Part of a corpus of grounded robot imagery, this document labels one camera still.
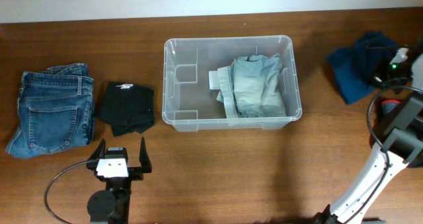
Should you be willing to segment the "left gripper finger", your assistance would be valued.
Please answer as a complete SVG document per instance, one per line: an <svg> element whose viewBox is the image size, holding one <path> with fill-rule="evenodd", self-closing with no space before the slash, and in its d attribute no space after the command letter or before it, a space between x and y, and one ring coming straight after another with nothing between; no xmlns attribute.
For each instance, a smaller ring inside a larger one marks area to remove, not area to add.
<svg viewBox="0 0 423 224"><path fill-rule="evenodd" d="M147 153L145 138L141 138L139 150L139 162L141 165L142 173L152 173L152 164Z"/></svg>
<svg viewBox="0 0 423 224"><path fill-rule="evenodd" d="M99 145L95 149L95 151L92 153L92 155L89 157L91 161L102 159L104 157L106 149L106 142L104 139L101 139Z"/></svg>

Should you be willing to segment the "teal blue shirt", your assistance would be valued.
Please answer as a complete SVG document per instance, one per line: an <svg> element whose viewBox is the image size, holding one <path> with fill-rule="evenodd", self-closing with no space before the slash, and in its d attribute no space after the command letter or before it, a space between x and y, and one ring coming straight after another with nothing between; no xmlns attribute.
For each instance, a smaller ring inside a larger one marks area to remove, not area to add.
<svg viewBox="0 0 423 224"><path fill-rule="evenodd" d="M328 57L336 88L346 104L353 104L373 92L371 74L382 59L393 59L396 43L382 32L366 32L354 44L339 48Z"/></svg>

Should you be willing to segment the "light blue jeans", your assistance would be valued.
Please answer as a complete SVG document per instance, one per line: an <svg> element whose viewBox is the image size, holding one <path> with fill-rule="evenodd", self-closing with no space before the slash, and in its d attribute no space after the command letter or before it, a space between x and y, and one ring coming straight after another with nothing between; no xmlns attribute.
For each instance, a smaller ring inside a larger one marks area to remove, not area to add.
<svg viewBox="0 0 423 224"><path fill-rule="evenodd" d="M217 69L219 92L225 115L235 118L284 117L286 109L279 88L282 57L274 54L243 56Z"/></svg>

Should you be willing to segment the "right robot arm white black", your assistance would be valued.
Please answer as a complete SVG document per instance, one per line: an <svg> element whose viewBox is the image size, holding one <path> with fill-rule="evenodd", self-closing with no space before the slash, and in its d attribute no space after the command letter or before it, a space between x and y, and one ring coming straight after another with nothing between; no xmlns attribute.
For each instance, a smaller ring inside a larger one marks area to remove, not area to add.
<svg viewBox="0 0 423 224"><path fill-rule="evenodd" d="M347 191L311 222L361 223L392 178L422 166L422 39L399 46L381 32L366 32L327 60L346 104L380 91L367 109L373 142L368 160Z"/></svg>

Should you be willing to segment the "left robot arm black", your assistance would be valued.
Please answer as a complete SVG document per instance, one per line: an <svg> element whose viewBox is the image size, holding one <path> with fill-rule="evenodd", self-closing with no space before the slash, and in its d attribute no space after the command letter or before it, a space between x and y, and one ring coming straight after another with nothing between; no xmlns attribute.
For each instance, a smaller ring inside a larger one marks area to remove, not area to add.
<svg viewBox="0 0 423 224"><path fill-rule="evenodd" d="M87 212L91 223L127 223L129 221L132 182L143 180L152 172L145 140L141 140L138 167L128 166L128 152L124 147L106 148L102 140L89 157L87 169L105 183L105 189L95 192L88 200Z"/></svg>

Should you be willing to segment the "black shorts red grey waistband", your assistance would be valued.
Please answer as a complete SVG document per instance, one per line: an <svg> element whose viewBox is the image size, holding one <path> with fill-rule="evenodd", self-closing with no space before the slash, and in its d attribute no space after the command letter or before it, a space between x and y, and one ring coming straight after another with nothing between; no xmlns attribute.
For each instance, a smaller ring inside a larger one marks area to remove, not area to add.
<svg viewBox="0 0 423 224"><path fill-rule="evenodd" d="M400 103L401 101L394 99L382 101L380 105L381 115L385 116L391 113Z"/></svg>

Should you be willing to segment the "folded black garment white logo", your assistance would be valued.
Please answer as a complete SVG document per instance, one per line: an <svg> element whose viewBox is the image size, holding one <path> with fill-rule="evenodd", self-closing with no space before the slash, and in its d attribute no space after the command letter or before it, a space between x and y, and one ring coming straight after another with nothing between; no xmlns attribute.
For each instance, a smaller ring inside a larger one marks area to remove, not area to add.
<svg viewBox="0 0 423 224"><path fill-rule="evenodd" d="M143 133L155 124L154 90L133 83L109 82L96 116L113 136Z"/></svg>

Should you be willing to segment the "folded dark blue jeans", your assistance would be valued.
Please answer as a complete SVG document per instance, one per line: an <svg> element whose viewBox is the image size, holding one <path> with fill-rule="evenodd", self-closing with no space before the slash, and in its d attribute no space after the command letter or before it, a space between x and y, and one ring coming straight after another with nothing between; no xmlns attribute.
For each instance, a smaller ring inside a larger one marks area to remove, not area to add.
<svg viewBox="0 0 423 224"><path fill-rule="evenodd" d="M60 153L93 141L93 79L85 63L22 73L20 124L6 153L20 159Z"/></svg>

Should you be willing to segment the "white label in bin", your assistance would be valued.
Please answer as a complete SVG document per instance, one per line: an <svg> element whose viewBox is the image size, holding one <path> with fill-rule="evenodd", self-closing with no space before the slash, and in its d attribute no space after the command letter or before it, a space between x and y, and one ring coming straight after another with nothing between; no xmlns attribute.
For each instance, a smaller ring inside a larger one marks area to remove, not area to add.
<svg viewBox="0 0 423 224"><path fill-rule="evenodd" d="M220 89L218 71L209 71L209 88L210 90Z"/></svg>

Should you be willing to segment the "clear plastic storage bin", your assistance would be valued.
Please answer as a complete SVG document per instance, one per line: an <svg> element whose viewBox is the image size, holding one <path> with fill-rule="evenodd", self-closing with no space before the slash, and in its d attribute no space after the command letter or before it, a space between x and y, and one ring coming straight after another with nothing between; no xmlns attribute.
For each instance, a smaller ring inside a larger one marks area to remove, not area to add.
<svg viewBox="0 0 423 224"><path fill-rule="evenodd" d="M280 54L278 89L285 116L229 119L217 90L210 89L211 71L241 56ZM293 44L285 35L226 38L171 38L164 44L162 119L179 132L261 128L281 129L300 119L303 109Z"/></svg>

